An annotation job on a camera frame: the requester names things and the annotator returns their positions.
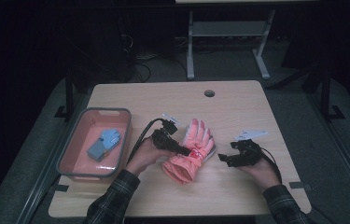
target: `plaid shirt sleeve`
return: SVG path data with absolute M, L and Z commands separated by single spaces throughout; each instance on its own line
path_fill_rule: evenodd
M 278 185 L 266 189 L 263 196 L 277 223 L 314 223 L 300 210 L 286 186 Z
M 90 205 L 83 223 L 122 223 L 129 201 L 139 184 L 137 176 L 121 170 L 107 192 Z

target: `pink plastic tray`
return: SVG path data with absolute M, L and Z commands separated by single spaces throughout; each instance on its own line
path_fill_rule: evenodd
M 120 164 L 124 146 L 130 138 L 131 112 L 125 108 L 87 108 L 71 132 L 57 169 L 74 180 L 102 180 L 114 174 Z M 117 129 L 119 143 L 101 161 L 88 156 L 87 150 L 104 129 Z

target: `glove cuff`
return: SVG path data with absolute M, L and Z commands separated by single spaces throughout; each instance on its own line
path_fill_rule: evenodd
M 187 184 L 194 180 L 201 161 L 192 157 L 174 156 L 162 164 L 162 170 L 176 183 Z

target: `shirt cuff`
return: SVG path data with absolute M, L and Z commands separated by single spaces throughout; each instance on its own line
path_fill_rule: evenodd
M 122 184 L 127 185 L 128 188 L 132 189 L 133 191 L 135 191 L 140 184 L 140 179 L 125 169 L 119 172 L 116 181 L 122 182 Z
M 273 214 L 279 213 L 283 209 L 287 208 L 300 209 L 284 185 L 270 187 L 266 189 L 262 195 L 267 201 L 267 204 Z

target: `metal stand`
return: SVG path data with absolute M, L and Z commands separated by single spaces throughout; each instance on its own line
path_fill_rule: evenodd
M 269 79 L 262 52 L 271 30 L 275 10 L 271 10 L 266 21 L 194 21 L 189 13 L 189 50 L 187 52 L 187 80 L 195 78 L 192 57 L 192 38 L 194 36 L 261 36 L 259 47 L 253 49 L 256 63 L 262 78 Z
M 320 110 L 323 114 L 323 117 L 327 121 L 331 121 L 332 119 L 345 119 L 343 112 L 341 112 L 340 108 L 337 105 L 333 105 L 332 109 L 334 110 L 334 114 L 330 114 L 329 112 L 329 86 L 330 86 L 330 70 L 328 68 L 324 68 L 322 75 L 322 92 L 320 97 Z
M 55 114 L 55 118 L 65 118 L 65 121 L 70 120 L 74 111 L 74 98 L 73 98 L 73 82 L 70 70 L 67 72 L 64 78 L 64 84 L 66 87 L 66 106 L 62 105 L 58 108 Z

